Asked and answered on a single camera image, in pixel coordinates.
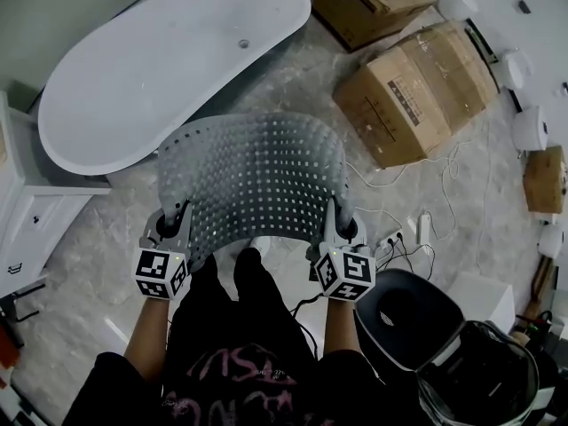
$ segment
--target person's arm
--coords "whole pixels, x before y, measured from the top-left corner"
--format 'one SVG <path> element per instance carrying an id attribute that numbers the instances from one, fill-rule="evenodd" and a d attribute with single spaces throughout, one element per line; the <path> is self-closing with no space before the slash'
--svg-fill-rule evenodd
<path id="1" fill-rule="evenodd" d="M 353 318 L 353 303 L 329 298 L 327 300 L 324 355 L 332 351 L 358 351 L 359 339 Z"/>
<path id="2" fill-rule="evenodd" d="M 160 382 L 166 359 L 169 308 L 169 301 L 147 298 L 124 353 L 142 378 L 151 384 Z"/>

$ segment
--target white sneaker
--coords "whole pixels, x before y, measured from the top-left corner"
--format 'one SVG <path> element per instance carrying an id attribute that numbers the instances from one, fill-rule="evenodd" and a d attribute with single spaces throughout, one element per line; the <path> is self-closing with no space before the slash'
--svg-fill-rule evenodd
<path id="1" fill-rule="evenodd" d="M 248 244 L 249 248 L 254 248 L 260 253 L 260 258 L 264 259 L 268 249 L 270 249 L 270 237 L 256 237 Z"/>

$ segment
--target electrical cable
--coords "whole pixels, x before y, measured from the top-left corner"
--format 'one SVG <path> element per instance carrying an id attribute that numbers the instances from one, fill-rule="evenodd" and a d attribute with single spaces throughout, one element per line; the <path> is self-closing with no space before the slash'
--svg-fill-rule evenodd
<path id="1" fill-rule="evenodd" d="M 485 233 L 485 217 L 487 215 L 486 213 L 486 201 L 487 201 L 487 191 L 489 191 L 489 184 L 491 183 L 491 170 L 492 170 L 492 164 L 491 164 L 491 151 L 489 150 L 490 146 L 489 146 L 489 138 L 491 135 L 491 121 L 489 120 L 489 118 L 486 118 L 486 123 L 487 123 L 487 161 L 489 163 L 489 170 L 487 171 L 487 182 L 485 183 L 485 191 L 483 193 L 483 219 L 481 221 L 481 232 L 479 233 L 479 238 L 477 239 L 477 254 L 476 254 L 476 264 L 477 264 L 477 268 L 479 269 L 479 274 L 481 274 L 483 276 L 483 268 L 481 268 L 481 264 L 479 263 L 479 253 L 481 252 L 481 241 L 483 240 L 483 235 Z"/>
<path id="2" fill-rule="evenodd" d="M 393 252 L 394 252 L 394 246 L 393 245 L 397 245 L 398 240 L 396 242 L 392 241 L 391 239 L 389 239 L 389 244 L 390 244 L 390 252 L 388 252 L 387 254 L 385 254 L 383 257 L 379 258 L 376 256 L 376 253 L 379 252 L 379 249 L 381 248 L 377 248 L 375 250 L 375 269 L 376 269 L 376 264 L 378 264 L 379 262 L 381 262 L 385 257 L 390 256 Z"/>
<path id="3" fill-rule="evenodd" d="M 171 320 L 168 319 L 168 323 L 170 326 L 168 327 L 168 337 L 166 337 L 166 349 L 168 348 L 168 343 L 170 342 L 170 333 L 171 333 Z"/>
<path id="4" fill-rule="evenodd" d="M 386 264 L 390 263 L 391 260 L 394 258 L 394 248 L 396 248 L 396 246 L 397 246 L 397 244 L 398 244 L 398 240 L 395 242 L 395 241 L 392 241 L 391 239 L 389 239 L 389 244 L 392 246 L 392 250 L 391 250 L 391 252 L 390 252 L 390 259 L 386 262 Z M 378 273 L 380 269 L 381 269 L 380 267 L 377 268 L 376 271 L 375 271 L 375 273 Z"/>
<path id="5" fill-rule="evenodd" d="M 457 157 L 457 155 L 459 153 L 460 147 L 466 146 L 466 145 L 470 144 L 471 142 L 473 142 L 473 140 L 475 140 L 483 132 L 483 128 L 484 127 L 482 125 L 482 127 L 478 131 L 478 133 L 475 136 L 473 136 L 470 140 L 467 140 L 465 142 L 459 142 L 458 144 L 456 144 L 455 147 L 452 148 L 452 150 L 450 151 L 448 156 L 440 156 L 439 158 L 436 158 L 435 160 L 424 159 L 424 160 L 420 160 L 418 162 L 414 162 L 412 164 L 407 164 L 398 173 L 398 175 L 395 177 L 395 179 L 393 181 L 391 181 L 390 183 L 386 184 L 386 185 L 373 185 L 372 183 L 369 183 L 363 177 L 363 175 L 357 169 L 355 169 L 355 167 L 352 164 L 350 164 L 349 162 L 346 162 L 345 164 L 347 164 L 350 168 L 352 168 L 353 171 L 363 181 L 363 183 L 365 183 L 365 185 L 367 185 L 368 187 L 370 187 L 370 188 L 385 188 L 385 187 L 388 187 L 388 186 L 395 185 L 398 182 L 398 180 L 400 179 L 400 177 L 402 177 L 402 175 L 406 171 L 406 168 L 408 168 L 410 166 L 413 166 L 415 164 L 420 164 L 421 162 L 438 162 L 438 161 L 446 160 L 447 165 L 444 167 L 444 170 L 442 170 L 442 192 L 444 193 L 444 197 L 446 198 L 446 202 L 447 202 L 448 208 L 450 209 L 450 213 L 452 213 L 454 225 L 452 226 L 450 231 L 448 233 L 446 233 L 446 235 L 440 236 L 438 229 L 434 225 L 434 217 L 432 216 L 432 213 L 428 209 L 424 210 L 424 213 L 428 213 L 430 215 L 430 225 L 432 227 L 432 231 L 434 232 L 434 235 L 436 235 L 436 238 L 438 240 L 445 240 L 457 228 L 457 217 L 456 217 L 455 212 L 454 212 L 454 207 L 452 206 L 452 203 L 450 202 L 449 196 L 447 195 L 446 185 L 445 185 L 445 182 L 444 182 L 445 173 L 446 173 L 446 171 L 449 171 L 450 179 L 452 179 L 452 180 L 455 180 L 456 178 L 458 178 L 458 176 L 460 174 L 460 164 L 456 161 L 455 158 Z M 455 173 L 452 172 L 452 167 L 454 165 L 455 165 Z M 375 213 L 375 212 L 387 213 L 390 217 L 392 217 L 392 219 L 394 219 L 397 222 L 398 225 L 400 225 L 400 228 L 402 229 L 402 224 L 393 215 L 391 215 L 391 213 L 389 213 L 388 211 L 386 211 L 384 209 L 363 209 L 361 207 L 356 207 L 355 209 L 358 209 L 358 210 L 361 210 L 361 211 L 366 211 L 368 213 Z"/>
<path id="6" fill-rule="evenodd" d="M 295 319 L 296 315 L 298 314 L 298 312 L 300 311 L 300 308 L 302 306 L 304 306 L 305 304 L 311 304 L 311 303 L 315 303 L 317 302 L 320 298 L 323 297 L 323 294 L 317 294 L 315 297 L 310 298 L 309 300 L 300 300 L 296 306 L 296 308 L 291 309 L 290 313 L 292 314 L 292 317 Z"/>
<path id="7" fill-rule="evenodd" d="M 398 221 L 391 213 L 389 213 L 386 209 L 362 209 L 361 207 L 355 207 L 355 209 L 358 209 L 360 211 L 365 211 L 366 213 L 384 213 L 386 215 L 389 215 L 393 221 L 395 221 L 399 226 L 400 229 L 402 230 L 402 224 L 400 223 L 400 221 Z"/>
<path id="8" fill-rule="evenodd" d="M 434 248 L 431 245 L 423 244 L 423 245 L 420 245 L 419 247 L 417 247 L 414 251 L 409 252 L 408 255 L 409 256 L 414 255 L 419 249 L 421 249 L 425 246 L 430 248 L 431 251 L 432 251 L 432 262 L 430 263 L 430 274 L 429 274 L 428 278 L 426 279 L 426 280 L 430 280 L 430 278 L 432 277 L 432 273 L 434 271 L 434 261 L 436 260 L 436 251 L 434 250 Z M 376 273 L 378 274 L 382 270 L 383 267 L 386 270 L 393 259 L 397 259 L 399 257 L 404 257 L 404 256 L 405 256 L 404 254 L 401 254 L 400 256 L 391 257 L 387 262 L 385 262 L 379 268 L 377 268 Z"/>
<path id="9" fill-rule="evenodd" d="M 405 250 L 405 259 L 408 262 L 408 266 L 410 267 L 410 271 L 412 273 L 414 273 L 414 268 L 412 267 L 412 264 L 410 263 L 410 259 L 408 258 L 408 251 L 406 251 L 405 242 L 404 242 L 404 240 L 402 240 L 402 233 L 397 233 L 397 237 L 400 240 L 400 244 L 402 245 L 402 248 Z"/>
<path id="10" fill-rule="evenodd" d="M 306 328 L 304 325 L 302 325 L 300 322 L 298 322 L 298 325 L 302 328 L 303 331 L 305 331 L 308 336 L 312 339 L 312 343 L 313 343 L 313 357 L 315 358 L 316 361 L 318 361 L 318 345 L 316 344 L 316 340 L 313 337 L 312 333 L 310 333 L 310 330 L 308 328 Z"/>
<path id="11" fill-rule="evenodd" d="M 292 314 L 292 317 L 294 318 L 294 320 L 297 322 L 297 324 L 302 328 L 302 330 L 308 334 L 308 336 L 311 338 L 312 343 L 313 343 L 313 357 L 316 359 L 316 361 L 318 360 L 318 345 L 316 344 L 316 340 L 313 337 L 312 333 L 310 333 L 310 330 L 308 328 L 306 328 L 304 325 L 302 325 L 300 323 L 300 321 L 298 319 L 296 319 L 296 315 L 298 314 L 298 312 L 300 311 L 300 308 L 304 305 L 304 304 L 311 304 L 311 303 L 315 303 L 317 302 L 320 298 L 323 297 L 323 294 L 317 294 L 316 296 L 314 296 L 313 298 L 310 298 L 308 300 L 300 300 L 296 306 L 296 308 L 291 309 L 289 312 Z"/>

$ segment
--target marble floor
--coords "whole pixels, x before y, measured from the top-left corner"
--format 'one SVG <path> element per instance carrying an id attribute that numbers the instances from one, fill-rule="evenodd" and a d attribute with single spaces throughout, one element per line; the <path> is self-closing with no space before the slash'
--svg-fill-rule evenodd
<path id="1" fill-rule="evenodd" d="M 405 33 L 438 18 L 432 10 Z M 387 185 L 402 168 L 376 168 L 331 92 L 402 35 L 347 54 L 310 18 L 303 29 L 225 87 L 198 116 L 279 110 L 312 114 L 337 131 L 348 161 L 368 182 Z M 436 251 L 431 278 L 435 285 L 448 288 L 460 272 L 499 279 L 513 286 L 516 308 L 522 310 L 538 261 L 540 227 L 525 205 L 522 160 L 509 133 L 514 114 L 509 96 L 501 94 L 434 153 L 432 159 L 442 158 L 439 161 L 411 165 L 394 185 L 384 188 L 366 186 L 354 171 L 350 177 L 361 208 L 386 209 L 403 224 L 409 251 L 416 246 L 412 238 L 416 219 L 430 210 L 442 238 L 431 239 Z M 458 144 L 455 163 L 447 169 L 445 157 Z M 150 157 L 109 176 L 113 191 L 87 204 L 53 252 L 46 268 L 47 287 L 18 304 L 21 314 L 33 309 L 41 313 L 20 326 L 26 347 L 13 382 L 55 424 L 62 422 L 97 354 L 122 352 L 134 328 L 143 299 L 130 279 L 130 257 L 147 218 L 160 206 L 155 165 Z M 382 212 L 361 214 L 373 246 L 398 229 Z M 234 243 L 217 254 L 220 279 L 233 297 L 234 258 L 245 244 Z M 305 250 L 303 243 L 273 239 L 265 259 L 290 308 L 319 292 L 318 285 L 308 281 Z M 404 267 L 402 260 L 392 266 Z M 418 251 L 411 260 L 418 274 L 428 276 L 427 254 Z M 326 301 L 321 299 L 298 315 L 320 348 L 325 312 Z"/>

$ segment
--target brown cardboard box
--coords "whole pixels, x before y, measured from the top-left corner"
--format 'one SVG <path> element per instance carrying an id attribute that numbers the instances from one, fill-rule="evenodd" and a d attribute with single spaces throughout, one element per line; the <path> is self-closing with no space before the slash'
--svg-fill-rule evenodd
<path id="1" fill-rule="evenodd" d="M 314 0 L 313 10 L 353 51 L 397 33 L 436 0 Z"/>
<path id="2" fill-rule="evenodd" d="M 531 152 L 526 164 L 523 186 L 529 211 L 562 213 L 564 152 L 552 146 L 542 152 Z"/>
<path id="3" fill-rule="evenodd" d="M 430 87 L 399 47 L 362 67 L 334 99 L 382 167 L 422 160 L 451 137 Z"/>
<path id="4" fill-rule="evenodd" d="M 497 95 L 461 26 L 409 36 L 362 67 L 334 99 L 381 167 L 420 161 Z"/>
<path id="5" fill-rule="evenodd" d="M 426 77 L 452 134 L 497 96 L 489 69 L 462 24 L 437 24 L 410 35 L 398 45 Z"/>

